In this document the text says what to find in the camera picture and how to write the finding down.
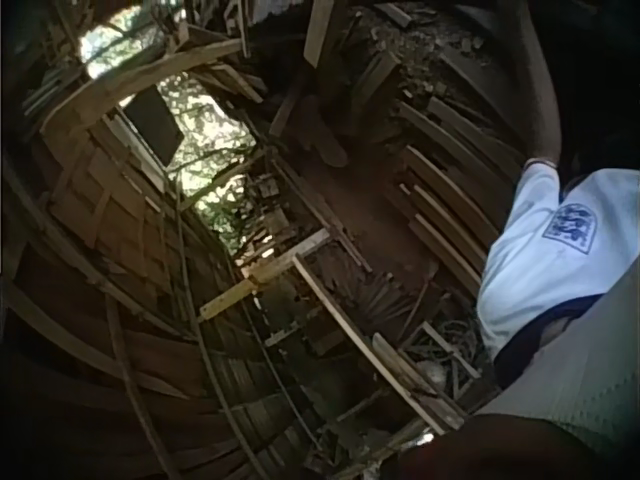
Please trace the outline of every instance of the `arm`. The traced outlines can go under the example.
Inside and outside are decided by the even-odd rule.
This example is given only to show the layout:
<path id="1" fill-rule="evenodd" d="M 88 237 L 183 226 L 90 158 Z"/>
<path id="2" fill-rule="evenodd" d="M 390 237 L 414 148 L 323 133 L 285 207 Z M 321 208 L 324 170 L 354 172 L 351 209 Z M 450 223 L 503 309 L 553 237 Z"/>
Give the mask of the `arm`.
<path id="1" fill-rule="evenodd" d="M 516 63 L 529 112 L 527 154 L 558 164 L 562 150 L 560 113 L 547 62 L 538 41 L 527 0 L 499 0 L 498 11 Z"/>

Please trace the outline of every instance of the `shirt logo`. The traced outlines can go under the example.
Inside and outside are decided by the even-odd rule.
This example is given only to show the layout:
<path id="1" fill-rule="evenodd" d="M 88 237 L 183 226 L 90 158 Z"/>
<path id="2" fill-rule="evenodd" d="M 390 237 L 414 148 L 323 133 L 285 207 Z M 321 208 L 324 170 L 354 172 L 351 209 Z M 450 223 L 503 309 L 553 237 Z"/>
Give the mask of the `shirt logo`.
<path id="1" fill-rule="evenodd" d="M 590 208 L 570 203 L 558 209 L 542 237 L 562 242 L 588 255 L 597 228 L 598 219 Z"/>

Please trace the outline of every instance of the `person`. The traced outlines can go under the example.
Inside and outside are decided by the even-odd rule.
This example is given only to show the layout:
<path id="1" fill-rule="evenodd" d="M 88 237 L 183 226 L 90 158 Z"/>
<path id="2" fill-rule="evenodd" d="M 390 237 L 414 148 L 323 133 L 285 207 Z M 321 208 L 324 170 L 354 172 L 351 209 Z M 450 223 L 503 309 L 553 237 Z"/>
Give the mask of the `person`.
<path id="1" fill-rule="evenodd" d="M 401 453 L 383 480 L 610 478 L 640 426 L 640 174 L 598 170 L 561 191 L 560 116 L 529 6 L 498 10 L 531 158 L 477 305 L 504 391 L 458 431 Z"/>

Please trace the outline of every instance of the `foliage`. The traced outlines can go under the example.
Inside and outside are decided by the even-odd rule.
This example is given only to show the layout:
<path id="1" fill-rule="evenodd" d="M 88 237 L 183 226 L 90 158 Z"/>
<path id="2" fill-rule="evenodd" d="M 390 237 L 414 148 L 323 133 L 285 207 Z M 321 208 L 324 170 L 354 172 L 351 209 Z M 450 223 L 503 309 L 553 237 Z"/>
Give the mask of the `foliage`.
<path id="1" fill-rule="evenodd" d="M 175 6 L 178 2 L 169 0 L 165 4 Z M 82 39 L 81 55 L 92 77 L 165 41 L 150 14 L 150 5 L 151 2 L 144 2 L 142 7 L 125 10 Z M 157 87 L 185 135 L 168 173 L 180 173 L 187 195 L 207 185 L 226 166 L 242 161 L 251 150 L 254 140 L 244 125 L 227 117 L 188 73 L 168 78 Z M 227 247 L 235 251 L 253 219 L 243 177 L 232 179 L 196 207 Z"/>

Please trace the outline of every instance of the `printed emblem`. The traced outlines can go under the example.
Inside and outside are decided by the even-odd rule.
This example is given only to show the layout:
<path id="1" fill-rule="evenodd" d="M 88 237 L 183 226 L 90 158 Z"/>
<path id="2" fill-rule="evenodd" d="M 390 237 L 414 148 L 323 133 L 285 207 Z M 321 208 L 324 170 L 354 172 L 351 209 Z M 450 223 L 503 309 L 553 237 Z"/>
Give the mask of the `printed emblem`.
<path id="1" fill-rule="evenodd" d="M 542 237 L 562 242 L 587 255 L 597 228 L 598 220 L 588 207 L 570 203 L 558 209 Z"/>

